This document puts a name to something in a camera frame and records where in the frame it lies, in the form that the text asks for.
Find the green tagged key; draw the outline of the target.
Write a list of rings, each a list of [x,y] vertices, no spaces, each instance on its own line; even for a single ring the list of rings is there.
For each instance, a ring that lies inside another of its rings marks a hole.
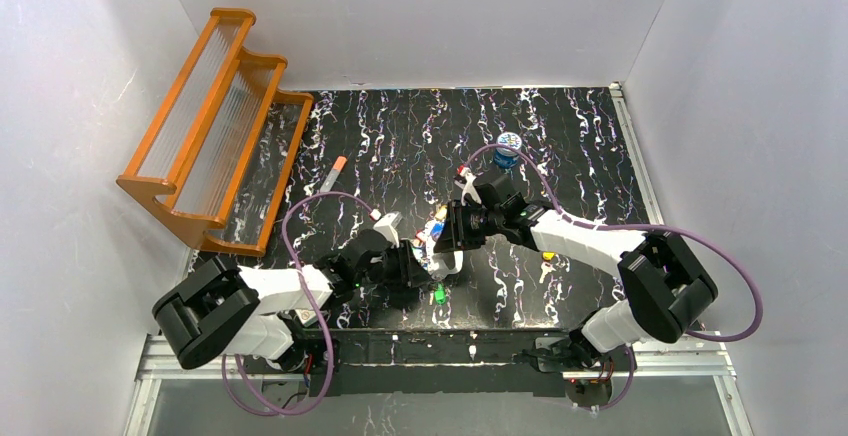
[[[445,304],[445,303],[446,303],[446,301],[447,301],[447,295],[446,295],[445,290],[444,290],[443,288],[441,288],[441,289],[436,289],[436,290],[433,292],[433,299],[434,299],[434,301],[435,301],[435,303],[436,303],[437,305],[443,305],[443,304]]]

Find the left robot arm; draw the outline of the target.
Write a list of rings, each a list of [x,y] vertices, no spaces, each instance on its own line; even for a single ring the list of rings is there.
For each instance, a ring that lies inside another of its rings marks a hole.
[[[163,295],[152,316],[186,370],[221,355],[282,363],[296,344],[287,313],[346,303],[363,284],[404,290],[431,280],[411,241],[391,242],[367,229],[302,269],[255,269],[213,257]]]

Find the white metal keyring plate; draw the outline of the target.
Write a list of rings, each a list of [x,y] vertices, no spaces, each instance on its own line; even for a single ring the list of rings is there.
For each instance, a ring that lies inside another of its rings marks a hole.
[[[425,240],[425,252],[422,263],[434,281],[443,281],[450,275],[461,271],[464,262],[463,251],[437,253],[436,240],[428,236]]]

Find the blue tagged key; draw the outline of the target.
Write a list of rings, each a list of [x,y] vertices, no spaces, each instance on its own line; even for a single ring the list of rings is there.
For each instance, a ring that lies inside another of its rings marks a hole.
[[[444,228],[444,222],[443,221],[431,220],[427,223],[425,232],[430,238],[437,240],[440,237],[440,235],[443,231],[443,228]]]

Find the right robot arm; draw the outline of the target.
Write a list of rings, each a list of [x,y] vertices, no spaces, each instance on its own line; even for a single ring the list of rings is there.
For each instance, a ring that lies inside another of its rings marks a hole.
[[[467,182],[446,206],[431,254],[459,255],[501,235],[617,277],[624,298],[589,315],[568,336],[571,356],[597,357],[654,339],[675,343],[717,299],[718,288],[683,238],[665,230],[601,230],[528,201],[505,175]]]

